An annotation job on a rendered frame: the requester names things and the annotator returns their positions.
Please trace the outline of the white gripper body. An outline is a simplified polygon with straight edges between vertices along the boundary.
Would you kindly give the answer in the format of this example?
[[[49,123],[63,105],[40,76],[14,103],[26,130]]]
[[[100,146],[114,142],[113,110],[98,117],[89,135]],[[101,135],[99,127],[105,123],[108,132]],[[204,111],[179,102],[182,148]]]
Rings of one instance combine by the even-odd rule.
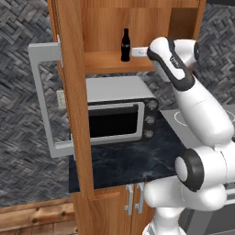
[[[147,56],[147,47],[136,47],[131,49],[132,57],[146,57]]]

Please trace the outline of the grey hob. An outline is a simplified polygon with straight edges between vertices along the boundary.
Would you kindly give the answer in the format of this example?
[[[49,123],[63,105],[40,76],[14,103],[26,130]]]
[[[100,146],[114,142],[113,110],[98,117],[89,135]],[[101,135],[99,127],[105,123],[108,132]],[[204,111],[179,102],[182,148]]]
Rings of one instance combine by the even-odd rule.
[[[223,108],[226,110],[233,126],[235,127],[235,104],[224,105]],[[188,128],[178,109],[162,110],[161,113],[186,148],[196,148],[202,145],[202,143]]]

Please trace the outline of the dark bottled drink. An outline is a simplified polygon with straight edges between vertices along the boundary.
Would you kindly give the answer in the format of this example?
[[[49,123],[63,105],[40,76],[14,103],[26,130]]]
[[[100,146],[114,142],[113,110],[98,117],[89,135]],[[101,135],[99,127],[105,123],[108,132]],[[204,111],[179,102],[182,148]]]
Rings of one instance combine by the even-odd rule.
[[[128,62],[130,60],[129,53],[130,53],[129,30],[125,28],[121,42],[121,60],[123,62]]]

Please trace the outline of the grey toaster oven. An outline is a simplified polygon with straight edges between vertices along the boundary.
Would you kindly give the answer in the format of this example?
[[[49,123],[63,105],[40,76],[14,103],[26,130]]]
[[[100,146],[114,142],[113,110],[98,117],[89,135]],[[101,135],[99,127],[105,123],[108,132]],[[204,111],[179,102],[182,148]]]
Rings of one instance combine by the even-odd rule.
[[[93,145],[149,140],[145,129],[154,135],[159,106],[150,110],[147,103],[158,100],[140,77],[88,78],[86,89]],[[145,122],[147,116],[155,116],[152,125]]]

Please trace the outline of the wooden base cabinet door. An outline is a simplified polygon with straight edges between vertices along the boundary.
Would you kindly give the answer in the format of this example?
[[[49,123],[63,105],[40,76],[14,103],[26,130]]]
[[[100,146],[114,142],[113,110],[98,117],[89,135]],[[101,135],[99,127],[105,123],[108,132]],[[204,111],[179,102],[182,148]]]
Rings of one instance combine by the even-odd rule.
[[[132,215],[125,205],[129,201],[126,186],[96,189],[93,196],[72,193],[79,235],[130,235]]]
[[[151,222],[154,216],[154,209],[149,207],[145,201],[143,202],[142,213],[139,214],[135,205],[140,201],[140,190],[137,184],[134,184],[134,200],[133,200],[133,212],[131,220],[131,235],[142,235],[145,227]]]

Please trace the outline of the white wall socket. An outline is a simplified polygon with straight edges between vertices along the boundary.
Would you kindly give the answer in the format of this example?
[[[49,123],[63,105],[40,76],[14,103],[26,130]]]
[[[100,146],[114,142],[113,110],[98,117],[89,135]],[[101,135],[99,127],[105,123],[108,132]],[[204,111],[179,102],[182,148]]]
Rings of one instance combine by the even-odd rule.
[[[64,97],[64,92],[62,90],[57,90],[56,91],[57,95],[57,100],[58,100],[58,107],[59,109],[64,109],[66,108],[66,102],[65,102],[65,97]]]

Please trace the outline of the wooden wall cabinet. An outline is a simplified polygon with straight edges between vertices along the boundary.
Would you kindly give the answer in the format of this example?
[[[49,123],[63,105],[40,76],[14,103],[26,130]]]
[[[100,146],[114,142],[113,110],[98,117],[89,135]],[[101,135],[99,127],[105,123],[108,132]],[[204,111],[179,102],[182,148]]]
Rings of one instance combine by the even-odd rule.
[[[132,73],[153,69],[146,57],[121,60],[121,40],[147,47],[157,37],[197,39],[207,0],[81,0],[87,73]]]

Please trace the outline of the grey framed glass panel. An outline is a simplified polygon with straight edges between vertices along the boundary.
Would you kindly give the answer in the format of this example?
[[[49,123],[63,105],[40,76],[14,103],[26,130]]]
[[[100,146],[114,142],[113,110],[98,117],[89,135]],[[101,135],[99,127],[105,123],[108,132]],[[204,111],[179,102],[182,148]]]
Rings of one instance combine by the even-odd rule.
[[[61,158],[66,155],[74,155],[73,141],[54,142],[50,120],[45,102],[45,95],[43,92],[42,81],[39,72],[39,64],[41,62],[53,62],[60,60],[60,53],[57,42],[36,43],[28,45],[28,56],[31,64],[31,69],[36,85],[39,106],[43,119],[43,124],[46,132],[46,137],[50,149],[50,156],[52,158]]]

